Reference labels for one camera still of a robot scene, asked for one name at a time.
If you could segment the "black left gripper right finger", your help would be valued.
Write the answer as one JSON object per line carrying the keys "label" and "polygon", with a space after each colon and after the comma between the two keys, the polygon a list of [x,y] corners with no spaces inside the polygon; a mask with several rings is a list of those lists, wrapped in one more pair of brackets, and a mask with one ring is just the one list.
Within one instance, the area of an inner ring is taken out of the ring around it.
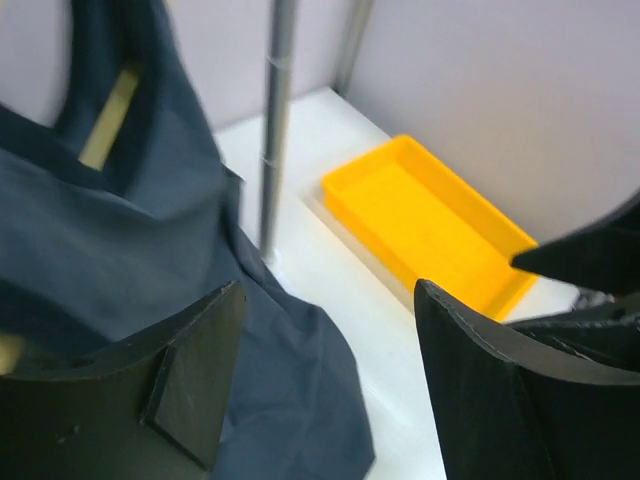
{"label": "black left gripper right finger", "polygon": [[635,479],[639,298],[501,324],[432,282],[416,328],[450,479]]}

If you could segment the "yellow hanger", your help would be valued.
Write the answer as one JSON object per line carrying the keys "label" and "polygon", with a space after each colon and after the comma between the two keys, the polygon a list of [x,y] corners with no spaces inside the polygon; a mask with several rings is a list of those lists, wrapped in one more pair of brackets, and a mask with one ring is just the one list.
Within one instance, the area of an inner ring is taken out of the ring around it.
{"label": "yellow hanger", "polygon": [[[104,168],[139,84],[140,69],[140,66],[132,64],[119,74],[81,151],[79,161],[84,166],[96,171]],[[1,333],[1,375],[57,363],[52,354],[33,340]]]}

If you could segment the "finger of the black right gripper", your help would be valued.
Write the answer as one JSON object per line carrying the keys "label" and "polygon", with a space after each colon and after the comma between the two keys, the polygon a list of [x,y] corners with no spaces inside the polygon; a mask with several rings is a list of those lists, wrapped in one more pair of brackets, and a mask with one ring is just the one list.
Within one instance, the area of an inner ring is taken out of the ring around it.
{"label": "finger of the black right gripper", "polygon": [[613,296],[639,291],[639,194],[601,219],[512,258],[516,269]]}

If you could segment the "blue printed tank top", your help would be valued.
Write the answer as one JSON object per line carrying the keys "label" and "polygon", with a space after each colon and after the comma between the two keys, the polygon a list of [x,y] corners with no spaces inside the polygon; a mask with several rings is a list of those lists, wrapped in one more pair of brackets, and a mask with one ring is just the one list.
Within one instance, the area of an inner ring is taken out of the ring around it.
{"label": "blue printed tank top", "polygon": [[[55,123],[1,112],[1,287],[114,343],[236,282],[246,296],[212,471],[203,479],[362,479],[375,459],[354,355],[289,294],[239,224],[160,1],[75,1]],[[79,157],[122,70],[139,84],[101,171]]]}

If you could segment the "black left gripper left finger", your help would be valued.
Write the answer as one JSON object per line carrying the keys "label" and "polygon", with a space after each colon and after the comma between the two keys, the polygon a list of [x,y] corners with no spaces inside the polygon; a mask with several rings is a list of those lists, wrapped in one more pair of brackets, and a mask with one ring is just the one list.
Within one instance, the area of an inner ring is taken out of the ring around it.
{"label": "black left gripper left finger", "polygon": [[214,468],[246,312],[231,282],[109,343],[3,284],[1,328],[46,356],[1,378],[5,479],[203,479]]}

